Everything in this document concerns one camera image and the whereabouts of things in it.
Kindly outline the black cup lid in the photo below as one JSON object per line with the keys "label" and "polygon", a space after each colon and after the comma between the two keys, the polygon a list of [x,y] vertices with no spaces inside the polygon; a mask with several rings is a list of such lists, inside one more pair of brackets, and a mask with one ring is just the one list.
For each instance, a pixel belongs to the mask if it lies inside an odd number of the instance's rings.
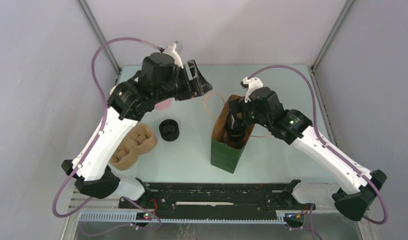
{"label": "black cup lid", "polygon": [[240,117],[229,114],[226,117],[225,130],[231,135],[245,135],[246,128]]}

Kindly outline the black sleeved paper cup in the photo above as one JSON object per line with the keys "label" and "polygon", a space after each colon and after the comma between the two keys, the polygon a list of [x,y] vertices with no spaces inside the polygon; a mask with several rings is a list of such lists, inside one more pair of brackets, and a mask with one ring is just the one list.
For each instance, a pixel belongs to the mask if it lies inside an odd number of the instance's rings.
{"label": "black sleeved paper cup", "polygon": [[244,134],[229,134],[225,132],[223,141],[232,148],[241,149],[246,144],[247,139]]}

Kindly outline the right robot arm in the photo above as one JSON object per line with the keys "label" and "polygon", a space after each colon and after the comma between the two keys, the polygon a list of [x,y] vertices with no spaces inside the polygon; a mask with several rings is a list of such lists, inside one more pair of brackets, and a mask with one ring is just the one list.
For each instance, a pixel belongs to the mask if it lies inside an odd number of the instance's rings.
{"label": "right robot arm", "polygon": [[296,109],[285,109],[277,94],[268,87],[252,87],[245,96],[228,101],[227,134],[238,139],[246,127],[260,125],[276,139],[293,146],[318,163],[338,183],[337,190],[297,183],[282,196],[285,207],[295,209],[300,204],[327,203],[353,221],[368,219],[365,215],[387,175],[371,171],[344,154],[327,140],[314,122]]}

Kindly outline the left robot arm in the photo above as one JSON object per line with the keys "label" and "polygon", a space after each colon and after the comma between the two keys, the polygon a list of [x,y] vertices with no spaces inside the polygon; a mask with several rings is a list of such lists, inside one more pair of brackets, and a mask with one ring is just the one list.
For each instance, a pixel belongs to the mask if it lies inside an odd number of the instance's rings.
{"label": "left robot arm", "polygon": [[141,70],[118,84],[104,101],[104,116],[79,156],[65,160],[62,168],[83,195],[104,199],[111,194],[129,198],[137,208],[150,202],[144,183],[139,179],[116,176],[109,167],[116,148],[157,103],[174,98],[189,100],[213,89],[199,71],[196,62],[177,63],[166,53],[155,52],[144,58]]}

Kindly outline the green paper bag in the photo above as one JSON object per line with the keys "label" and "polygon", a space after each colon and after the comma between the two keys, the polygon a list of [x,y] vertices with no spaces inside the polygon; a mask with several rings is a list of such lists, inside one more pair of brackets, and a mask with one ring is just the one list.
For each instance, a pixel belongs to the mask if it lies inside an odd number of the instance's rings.
{"label": "green paper bag", "polygon": [[[218,117],[207,107],[207,100],[212,95],[218,96],[224,104]],[[229,102],[241,98],[241,96],[233,94],[227,100],[224,100],[219,93],[212,91],[203,101],[204,109],[215,121],[211,135],[210,163],[231,174],[235,172],[248,140],[250,138],[266,138],[270,135],[269,133],[266,135],[253,135],[254,126],[244,126],[240,113],[236,114],[236,119],[239,122],[231,127]]]}

